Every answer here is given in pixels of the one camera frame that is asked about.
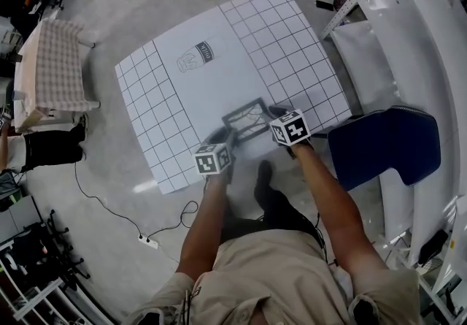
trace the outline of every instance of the plaid tablecloth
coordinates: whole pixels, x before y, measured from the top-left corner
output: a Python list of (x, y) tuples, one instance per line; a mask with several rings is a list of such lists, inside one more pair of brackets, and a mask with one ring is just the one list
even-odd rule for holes
[(45, 19), (21, 48), (23, 60), (16, 66), (15, 91), (20, 91), (24, 100), (15, 101), (16, 126), (34, 111), (88, 111), (99, 106), (99, 102), (86, 100), (82, 87), (81, 30), (76, 23)]

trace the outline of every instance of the gray floor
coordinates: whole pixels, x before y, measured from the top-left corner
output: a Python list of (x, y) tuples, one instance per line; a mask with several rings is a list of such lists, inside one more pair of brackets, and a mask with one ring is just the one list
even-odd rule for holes
[[(171, 27), (227, 0), (65, 0), (59, 18), (85, 24), (99, 43), (90, 52), (84, 69), (85, 86), (101, 101), (92, 111), (90, 135), (85, 143), (87, 160), (77, 165), (84, 191), (95, 194), (117, 213), (135, 220), (143, 233), (172, 226), (190, 200), (201, 199), (202, 183), (162, 196), (157, 188), (138, 192), (138, 185), (150, 181), (151, 171), (139, 148), (118, 88), (114, 65), (147, 41)], [(315, 0), (296, 0), (312, 27), (320, 32), (332, 12), (314, 7)], [(358, 110), (355, 94), (332, 44), (325, 48), (344, 86), (352, 110)], [(330, 163), (325, 142), (317, 150)], [(139, 157), (129, 161), (129, 157)], [(312, 220), (316, 209), (296, 163), (284, 150), (271, 155), (278, 172), (274, 186)], [(258, 162), (239, 162), (229, 192), (238, 214), (258, 217), (252, 187)], [(77, 254), (85, 259), (92, 275), (85, 285), (117, 319), (148, 299), (173, 273), (187, 229), (158, 235), (162, 249), (154, 250), (138, 241), (136, 228), (108, 213), (95, 199), (86, 199), (77, 187), (72, 165), (42, 167), (29, 172), (27, 185), (40, 209), (54, 208), (70, 228)], [(375, 240), (383, 230), (382, 203), (377, 181), (352, 192), (362, 212), (366, 231)]]

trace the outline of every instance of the blue chair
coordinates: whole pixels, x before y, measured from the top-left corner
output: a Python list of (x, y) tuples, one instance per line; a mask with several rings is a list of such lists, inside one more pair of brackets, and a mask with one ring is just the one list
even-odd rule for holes
[(436, 120), (411, 107), (372, 112), (334, 128), (327, 138), (337, 179), (346, 190), (389, 168), (398, 171), (405, 185), (413, 186), (441, 164)]

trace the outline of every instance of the drawing of a bottle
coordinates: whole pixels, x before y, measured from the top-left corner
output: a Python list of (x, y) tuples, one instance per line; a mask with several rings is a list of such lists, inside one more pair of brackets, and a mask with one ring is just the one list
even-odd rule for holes
[(209, 63), (214, 59), (221, 57), (225, 49), (224, 39), (216, 36), (206, 39), (198, 43), (178, 58), (177, 65), (181, 72), (185, 73), (187, 70), (199, 68), (205, 63)]

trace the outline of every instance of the cube with fiducial marker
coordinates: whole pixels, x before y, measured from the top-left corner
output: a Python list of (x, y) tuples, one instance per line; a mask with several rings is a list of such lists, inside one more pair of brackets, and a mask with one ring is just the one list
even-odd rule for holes
[(231, 163), (231, 154), (225, 143), (202, 145), (193, 158), (200, 175), (218, 175)]
[(291, 146), (308, 138), (311, 134), (304, 114), (294, 110), (269, 123), (277, 143)]

